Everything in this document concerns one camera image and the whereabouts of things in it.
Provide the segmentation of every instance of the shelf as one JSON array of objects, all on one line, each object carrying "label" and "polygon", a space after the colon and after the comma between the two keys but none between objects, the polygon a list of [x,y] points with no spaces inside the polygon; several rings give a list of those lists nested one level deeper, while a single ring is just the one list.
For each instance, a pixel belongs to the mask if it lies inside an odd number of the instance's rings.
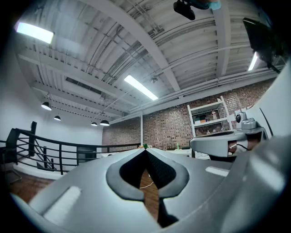
[{"label": "shelf", "polygon": [[212,104],[203,105],[200,107],[190,109],[192,115],[197,115],[202,112],[212,111],[223,106],[223,101],[218,101]]},{"label": "shelf", "polygon": [[224,118],[220,118],[220,119],[209,121],[209,122],[194,124],[194,127],[197,128],[197,127],[202,127],[202,126],[213,125],[213,124],[217,124],[217,123],[222,122],[222,121],[226,121],[227,119],[228,119],[227,117],[224,117]]}]

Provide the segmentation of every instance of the chair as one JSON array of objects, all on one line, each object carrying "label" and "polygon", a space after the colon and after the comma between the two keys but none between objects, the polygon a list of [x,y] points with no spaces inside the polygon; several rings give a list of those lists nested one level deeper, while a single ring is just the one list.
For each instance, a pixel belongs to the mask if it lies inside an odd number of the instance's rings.
[{"label": "chair", "polygon": [[4,175],[6,176],[6,174],[8,173],[13,173],[17,176],[17,178],[11,181],[10,184],[13,184],[16,181],[19,181],[22,179],[22,177],[16,171],[12,169],[6,170],[6,165],[5,165],[6,163],[17,162],[16,145],[17,145],[18,136],[19,136],[19,133],[15,129],[12,129],[6,140],[6,146],[0,147],[0,155],[1,155],[0,164],[4,165]]}]

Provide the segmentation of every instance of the white ceiling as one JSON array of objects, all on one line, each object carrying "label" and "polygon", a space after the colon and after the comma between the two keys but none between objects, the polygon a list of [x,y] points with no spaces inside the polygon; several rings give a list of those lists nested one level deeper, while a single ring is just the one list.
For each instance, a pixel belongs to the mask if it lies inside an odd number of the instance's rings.
[{"label": "white ceiling", "polygon": [[[48,45],[17,35],[23,73],[32,89],[40,91],[37,96],[41,100],[50,93],[54,107],[88,117],[99,113],[96,118],[108,120],[211,90],[220,77],[230,75],[223,78],[227,84],[233,82],[232,77],[239,81],[246,76],[250,80],[252,76],[260,80],[276,76],[265,69],[264,62],[257,64],[260,70],[241,74],[253,56],[242,19],[264,21],[251,1],[221,0],[222,8],[214,13],[192,8],[194,21],[174,12],[174,1],[40,1],[20,21],[50,30],[55,36]],[[129,74],[159,99],[153,102],[133,90],[124,82]],[[102,93],[68,83],[67,77]],[[158,78],[155,84],[151,83],[153,77]]]}]

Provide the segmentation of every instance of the wooden floor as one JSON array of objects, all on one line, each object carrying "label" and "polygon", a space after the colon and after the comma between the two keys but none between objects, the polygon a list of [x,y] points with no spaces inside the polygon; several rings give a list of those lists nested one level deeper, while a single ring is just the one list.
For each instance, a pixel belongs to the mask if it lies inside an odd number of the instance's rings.
[{"label": "wooden floor", "polygon": [[[39,177],[29,176],[20,173],[22,176],[21,181],[17,181],[12,185],[9,185],[11,193],[22,198],[25,202],[29,202],[41,189],[49,185],[53,180],[42,179]],[[149,177],[147,170],[144,171],[140,187],[145,187],[152,183],[152,179]],[[153,183],[149,187],[141,189],[145,194],[145,207],[152,214],[152,216],[157,220],[159,212],[159,198],[158,189]]]}]

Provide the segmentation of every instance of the black railing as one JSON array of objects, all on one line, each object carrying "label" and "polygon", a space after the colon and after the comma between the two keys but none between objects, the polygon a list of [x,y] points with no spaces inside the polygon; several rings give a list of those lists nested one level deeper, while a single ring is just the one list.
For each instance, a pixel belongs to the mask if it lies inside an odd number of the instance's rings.
[{"label": "black railing", "polygon": [[[85,145],[85,144],[76,144],[76,143],[69,143],[69,142],[60,142],[60,141],[55,141],[55,140],[51,140],[48,138],[44,138],[44,137],[40,137],[40,136],[36,136],[35,134],[32,134],[28,131],[25,130],[21,130],[21,129],[14,129],[17,131],[17,133],[20,135],[25,135],[28,136],[26,138],[23,137],[18,137],[17,140],[20,142],[24,142],[23,144],[17,145],[16,147],[21,149],[21,151],[16,152],[17,155],[19,155],[20,157],[24,157],[24,158],[29,158],[31,160],[37,161],[37,162],[42,162],[44,164],[44,170],[47,171],[58,171],[61,173],[61,175],[63,175],[64,172],[69,172],[69,170],[64,170],[63,166],[78,166],[79,165],[79,160],[82,161],[88,161],[88,160],[92,160],[92,159],[97,159],[97,158],[78,158],[78,154],[79,153],[85,153],[85,154],[101,154],[104,152],[87,152],[87,151],[79,151],[77,150],[78,147],[81,148],[107,148],[107,152],[110,152],[110,148],[114,148],[114,147],[137,147],[140,145],[140,143],[133,143],[133,144],[124,144],[124,145]],[[29,139],[29,138],[33,138],[34,140],[29,140],[28,142],[24,141],[23,139]],[[53,148],[48,148],[45,146],[40,146],[40,144],[38,143],[38,141],[43,141],[43,142],[48,142],[48,143],[53,143],[54,145],[58,145],[58,149],[53,149]],[[22,146],[24,145],[28,145],[29,148],[25,149]],[[70,146],[70,147],[76,147],[76,151],[66,151],[66,150],[62,150],[62,146]],[[22,154],[22,152],[27,151],[28,155],[24,155]],[[53,151],[53,152],[58,152],[58,156],[57,155],[49,155],[47,153],[47,151]],[[75,153],[76,154],[76,158],[75,157],[63,157],[62,153]],[[38,156],[38,158],[40,158],[40,160],[36,159],[36,158],[32,158],[33,155],[36,154]],[[59,159],[59,163],[54,162],[54,159]],[[64,164],[63,160],[64,159],[68,159],[68,160],[76,160],[77,163],[76,164]],[[18,162],[23,163],[25,165],[31,166],[31,167],[36,167],[39,168],[38,166],[34,166],[28,163],[25,163],[21,160],[18,160]]]}]

